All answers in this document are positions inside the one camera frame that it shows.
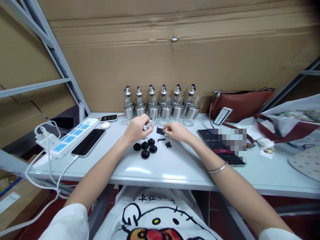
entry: brown leather handbag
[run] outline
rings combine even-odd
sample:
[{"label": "brown leather handbag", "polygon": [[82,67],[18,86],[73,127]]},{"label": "brown leather handbag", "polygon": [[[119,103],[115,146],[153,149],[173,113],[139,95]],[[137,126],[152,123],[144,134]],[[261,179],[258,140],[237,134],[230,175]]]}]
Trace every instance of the brown leather handbag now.
[{"label": "brown leather handbag", "polygon": [[216,92],[210,108],[210,116],[214,120],[221,108],[233,109],[225,122],[240,122],[254,116],[263,103],[272,95],[275,88],[264,87],[254,91]]}]

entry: white cloth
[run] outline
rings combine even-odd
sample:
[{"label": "white cloth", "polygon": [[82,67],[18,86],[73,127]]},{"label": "white cloth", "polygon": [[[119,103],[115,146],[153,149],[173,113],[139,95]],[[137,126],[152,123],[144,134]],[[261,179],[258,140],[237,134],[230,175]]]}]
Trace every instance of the white cloth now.
[{"label": "white cloth", "polygon": [[[61,209],[40,240],[86,240],[89,226],[86,208],[79,203]],[[117,195],[94,240],[106,239],[217,239],[203,222],[191,191],[125,186]],[[301,240],[282,229],[264,230],[259,240]]]}]

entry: oil dispenser bottle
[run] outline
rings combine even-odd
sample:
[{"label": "oil dispenser bottle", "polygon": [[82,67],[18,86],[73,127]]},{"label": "oil dispenser bottle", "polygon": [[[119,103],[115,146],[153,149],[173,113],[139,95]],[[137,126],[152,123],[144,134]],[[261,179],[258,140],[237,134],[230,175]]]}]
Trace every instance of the oil dispenser bottle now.
[{"label": "oil dispenser bottle", "polygon": [[182,120],[182,123],[187,125],[187,126],[193,126],[195,119],[197,118],[199,112],[200,112],[200,104],[201,97],[196,97],[194,100],[193,104],[190,104],[188,106],[187,112],[186,112],[186,117],[185,119]]},{"label": "oil dispenser bottle", "polygon": [[140,87],[138,86],[137,89],[138,89],[138,91],[137,91],[137,93],[136,93],[136,95],[137,95],[136,107],[138,106],[138,99],[139,99],[139,97],[141,97],[141,99],[142,99],[142,92],[140,91]]},{"label": "oil dispenser bottle", "polygon": [[148,108],[149,118],[152,119],[153,125],[157,125],[159,122],[159,106],[157,97],[153,97],[151,105]]},{"label": "oil dispenser bottle", "polygon": [[183,111],[183,97],[179,96],[177,99],[176,104],[174,104],[171,118],[169,119],[169,122],[181,122],[181,115]]},{"label": "oil dispenser bottle", "polygon": [[167,95],[167,87],[165,84],[162,85],[163,90],[161,92],[161,99],[159,100],[159,116],[161,116],[162,106],[165,104],[165,97]]},{"label": "oil dispenser bottle", "polygon": [[192,86],[192,89],[188,92],[189,96],[183,103],[183,111],[182,111],[182,115],[181,115],[182,118],[185,118],[188,106],[190,104],[192,104],[192,98],[193,98],[194,94],[196,93],[196,85],[192,84],[191,86]]},{"label": "oil dispenser bottle", "polygon": [[169,122],[169,118],[171,117],[172,106],[171,97],[166,97],[164,105],[162,105],[161,109],[161,117],[159,119],[159,124],[165,125]]},{"label": "oil dispenser bottle", "polygon": [[141,116],[142,114],[146,113],[146,106],[143,104],[143,100],[141,97],[137,98],[137,105],[136,105],[136,113],[137,116]]},{"label": "oil dispenser bottle", "polygon": [[127,100],[127,98],[130,99],[130,96],[131,96],[131,92],[129,92],[129,86],[126,86],[126,88],[123,90],[125,92],[125,95],[126,95],[126,99],[125,101]]},{"label": "oil dispenser bottle", "polygon": [[134,107],[133,107],[133,102],[130,100],[130,97],[126,97],[123,110],[124,110],[124,116],[126,118],[125,123],[129,125],[130,120],[134,118]]},{"label": "oil dispenser bottle", "polygon": [[149,115],[149,108],[152,105],[153,96],[155,94],[155,91],[154,91],[155,88],[151,84],[149,85],[149,87],[150,87],[150,92],[149,92],[150,97],[149,97],[149,100],[147,102],[147,104],[148,104],[148,115]]},{"label": "oil dispenser bottle", "polygon": [[174,93],[174,96],[173,96],[173,99],[171,101],[171,106],[173,106],[174,104],[177,103],[177,100],[178,100],[178,97],[180,95],[180,91],[181,91],[181,87],[180,87],[180,84],[177,84],[177,90],[175,90],[173,93]]}]

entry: charger plug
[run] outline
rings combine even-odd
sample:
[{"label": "charger plug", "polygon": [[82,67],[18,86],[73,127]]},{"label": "charger plug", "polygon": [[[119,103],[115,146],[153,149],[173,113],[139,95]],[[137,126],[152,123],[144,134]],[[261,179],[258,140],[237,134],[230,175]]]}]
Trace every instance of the charger plug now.
[{"label": "charger plug", "polygon": [[[39,138],[40,138],[40,140],[37,139],[36,143],[39,144],[43,149],[47,150],[48,149],[47,138],[44,136],[43,136],[43,139],[41,139],[41,137],[39,137]],[[49,148],[50,148],[49,151],[55,149],[61,143],[61,141],[52,133],[50,133],[48,135],[48,139],[49,139]]]}]

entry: small black cap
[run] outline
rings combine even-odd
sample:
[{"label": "small black cap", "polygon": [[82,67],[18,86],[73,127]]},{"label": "small black cap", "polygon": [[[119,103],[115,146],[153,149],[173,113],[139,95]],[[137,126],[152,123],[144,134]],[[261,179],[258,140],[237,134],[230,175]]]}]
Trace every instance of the small black cap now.
[{"label": "small black cap", "polygon": [[148,143],[147,143],[146,141],[144,141],[144,142],[141,144],[141,148],[142,148],[143,150],[147,150],[148,147],[149,147],[149,145],[148,145]]},{"label": "small black cap", "polygon": [[153,140],[153,138],[150,138],[150,139],[148,140],[149,146],[154,145],[155,143],[156,143],[156,142]]},{"label": "small black cap", "polygon": [[140,143],[136,143],[135,145],[133,145],[133,149],[134,149],[135,151],[140,151],[140,149],[141,149]]},{"label": "small black cap", "polygon": [[150,153],[149,153],[148,150],[143,150],[143,151],[141,152],[141,157],[142,157],[143,159],[148,159],[149,156],[150,156]]},{"label": "small black cap", "polygon": [[151,146],[149,147],[149,151],[150,151],[151,153],[156,153],[157,150],[158,150],[158,148],[157,148],[155,145],[151,145]]}]

